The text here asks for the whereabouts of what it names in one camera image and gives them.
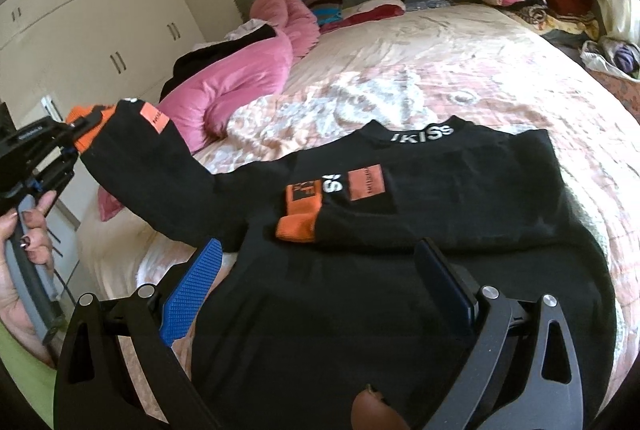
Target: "black sweatshirt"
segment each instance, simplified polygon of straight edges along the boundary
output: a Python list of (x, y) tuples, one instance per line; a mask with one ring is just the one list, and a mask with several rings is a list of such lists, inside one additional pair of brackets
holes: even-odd
[[(212, 176), (170, 121), (158, 128), (141, 108), (120, 102), (82, 160), (156, 230), (239, 250), (198, 315), (191, 367), (228, 428), (350, 430), (367, 383), (412, 426), (424, 423), (466, 351), (415, 271), (413, 247), (425, 236), (481, 284), (559, 299), (586, 421), (594, 417), (612, 367), (614, 296), (546, 131), (514, 136), (451, 117), (393, 133), (372, 121), (334, 143)], [(378, 182), (352, 200), (349, 172), (378, 165), (384, 191), (371, 192)], [(287, 186), (316, 180), (315, 242), (278, 240)]]

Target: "beige bed sheet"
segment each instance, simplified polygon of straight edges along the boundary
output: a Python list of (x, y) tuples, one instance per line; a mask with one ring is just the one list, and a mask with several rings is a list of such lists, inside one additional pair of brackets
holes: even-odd
[[(236, 111), (228, 138), (197, 159), (228, 172), (328, 143), (372, 119), (416, 129), (450, 115), (514, 133), (550, 131), (574, 209), (602, 247), (616, 292), (609, 399), (638, 354), (640, 126), (578, 65), (509, 17), (465, 5), (324, 35), (283, 95)], [(94, 206), (78, 234), (81, 260), (110, 298), (157, 282), (193, 251), (129, 211), (101, 223)], [(234, 260), (225, 255), (216, 283)], [(174, 346), (188, 373), (192, 335)], [(128, 342), (124, 348), (146, 409), (161, 416)]]

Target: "blue gripper pad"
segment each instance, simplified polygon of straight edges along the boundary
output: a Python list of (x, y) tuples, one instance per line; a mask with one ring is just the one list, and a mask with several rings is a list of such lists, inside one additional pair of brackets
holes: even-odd
[(196, 257), (162, 306), (160, 337), (167, 347), (187, 336), (220, 267), (222, 245), (217, 239), (212, 239)]

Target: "orange cuff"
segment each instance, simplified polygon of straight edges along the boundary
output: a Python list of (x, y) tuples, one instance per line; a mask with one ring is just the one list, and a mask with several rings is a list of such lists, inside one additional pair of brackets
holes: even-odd
[[(65, 121), (66, 123), (73, 123), (74, 121), (78, 120), (78, 118), (82, 118), (91, 114), (91, 112), (93, 112), (93, 110), (96, 107), (100, 107), (100, 106), (91, 106), (91, 107), (76, 106), (73, 109), (71, 109), (71, 112), (68, 114)], [(78, 152), (80, 154), (82, 154), (86, 149), (89, 148), (89, 146), (91, 146), (91, 144), (94, 142), (95, 137), (98, 134), (100, 134), (100, 131), (106, 125), (107, 121), (109, 121), (109, 119), (113, 116), (114, 112), (116, 112), (116, 106), (105, 107), (101, 111), (102, 120), (100, 121), (100, 123), (98, 123), (98, 125), (96, 125), (93, 129), (91, 129), (91, 131), (86, 133), (84, 136), (76, 140), (75, 146), (76, 146), (76, 149), (78, 149)]]
[(316, 219), (322, 207), (322, 181), (305, 181), (287, 185), (287, 216), (281, 217), (276, 237), (290, 243), (316, 240)]

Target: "white wardrobe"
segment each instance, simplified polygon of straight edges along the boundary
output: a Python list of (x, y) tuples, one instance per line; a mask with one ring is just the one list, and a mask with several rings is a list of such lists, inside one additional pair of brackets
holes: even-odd
[[(19, 126), (44, 116), (50, 97), (62, 118), (75, 105), (141, 97), (158, 102), (175, 60), (203, 42), (184, 0), (6, 0), (0, 4), (0, 99)], [(76, 268), (78, 221), (98, 185), (78, 163), (52, 212), (56, 269)]]

